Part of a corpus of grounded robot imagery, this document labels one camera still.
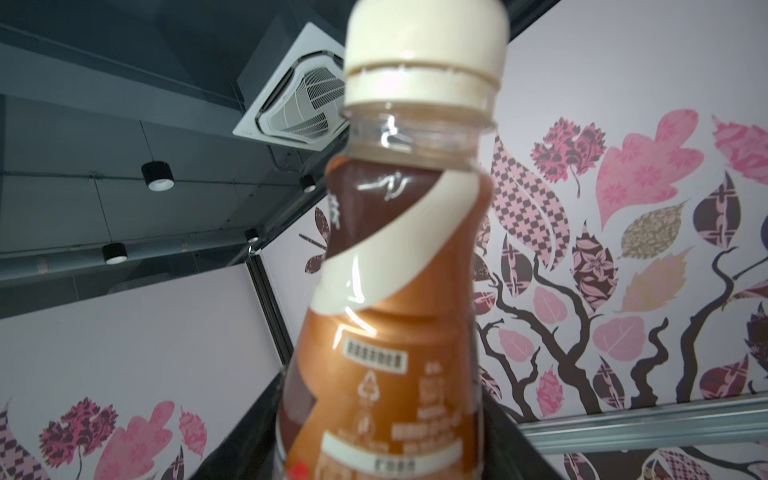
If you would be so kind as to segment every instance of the pipe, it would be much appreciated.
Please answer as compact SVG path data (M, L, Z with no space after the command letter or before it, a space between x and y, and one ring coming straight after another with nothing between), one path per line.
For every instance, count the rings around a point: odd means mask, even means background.
M175 237L133 243L126 245L125 248L128 252L128 260L142 260L210 248L229 247L242 243L245 243L243 232L228 230L194 237ZM101 248L47 253L32 257L12 257L0 260L0 281L45 275L46 273L68 272L100 265L104 265Z

